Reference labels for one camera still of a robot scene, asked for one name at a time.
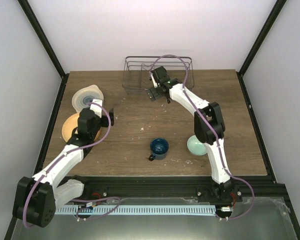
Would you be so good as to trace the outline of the black wire dish rack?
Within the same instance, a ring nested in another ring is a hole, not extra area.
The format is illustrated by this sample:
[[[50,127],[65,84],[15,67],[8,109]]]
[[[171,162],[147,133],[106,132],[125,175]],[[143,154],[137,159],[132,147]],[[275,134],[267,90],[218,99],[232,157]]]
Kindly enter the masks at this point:
[[[183,82],[185,78],[185,86],[193,89],[193,61],[188,56],[127,56],[124,61],[122,87],[128,94],[143,94],[155,82],[163,83],[173,79]]]

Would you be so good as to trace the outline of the dark blue ceramic mug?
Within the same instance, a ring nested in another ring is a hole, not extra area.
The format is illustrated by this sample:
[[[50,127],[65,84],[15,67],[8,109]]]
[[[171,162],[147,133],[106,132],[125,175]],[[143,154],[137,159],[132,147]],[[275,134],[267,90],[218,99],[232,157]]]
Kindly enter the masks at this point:
[[[160,161],[166,158],[169,151],[169,143],[164,138],[155,138],[151,141],[150,145],[149,161]]]

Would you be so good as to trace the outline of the light green patterned bowl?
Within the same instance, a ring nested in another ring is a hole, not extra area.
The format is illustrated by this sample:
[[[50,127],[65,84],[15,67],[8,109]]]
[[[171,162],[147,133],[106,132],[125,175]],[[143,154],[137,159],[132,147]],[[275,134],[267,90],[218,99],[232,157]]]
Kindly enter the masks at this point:
[[[207,154],[206,146],[200,142],[195,135],[192,135],[187,140],[188,151],[195,156],[204,156]]]

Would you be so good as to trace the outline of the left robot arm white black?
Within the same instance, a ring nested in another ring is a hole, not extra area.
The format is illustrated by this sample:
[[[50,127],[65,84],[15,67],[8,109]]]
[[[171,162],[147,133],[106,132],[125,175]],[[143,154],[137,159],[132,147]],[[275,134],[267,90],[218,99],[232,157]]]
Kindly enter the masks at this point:
[[[92,189],[81,180],[72,178],[62,184],[62,180],[101,143],[95,140],[101,128],[108,130],[114,125],[114,111],[106,111],[94,103],[79,113],[77,128],[72,130],[70,139],[63,150],[44,169],[32,177],[19,180],[13,204],[12,215],[22,221],[27,229],[46,227],[55,211],[74,199],[87,202]]]

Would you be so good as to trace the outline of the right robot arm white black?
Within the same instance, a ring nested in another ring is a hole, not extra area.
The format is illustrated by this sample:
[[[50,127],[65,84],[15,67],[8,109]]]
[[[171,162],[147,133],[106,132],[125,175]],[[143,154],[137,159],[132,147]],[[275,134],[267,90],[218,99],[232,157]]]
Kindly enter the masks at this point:
[[[193,115],[194,134],[207,150],[211,178],[214,181],[211,187],[213,198],[219,202],[226,200],[234,185],[225,154],[225,123],[220,105],[201,99],[176,78],[156,80],[151,76],[150,79],[153,86],[146,93],[151,101],[166,97],[168,103],[173,100]]]

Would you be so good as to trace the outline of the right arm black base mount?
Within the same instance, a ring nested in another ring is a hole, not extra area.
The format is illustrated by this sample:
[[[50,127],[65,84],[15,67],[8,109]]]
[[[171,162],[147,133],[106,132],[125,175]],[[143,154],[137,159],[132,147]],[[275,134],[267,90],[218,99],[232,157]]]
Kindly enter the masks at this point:
[[[195,192],[202,202],[230,203],[235,201],[240,203],[243,201],[243,198],[233,190],[226,190],[222,193],[216,185],[199,185],[195,188]]]

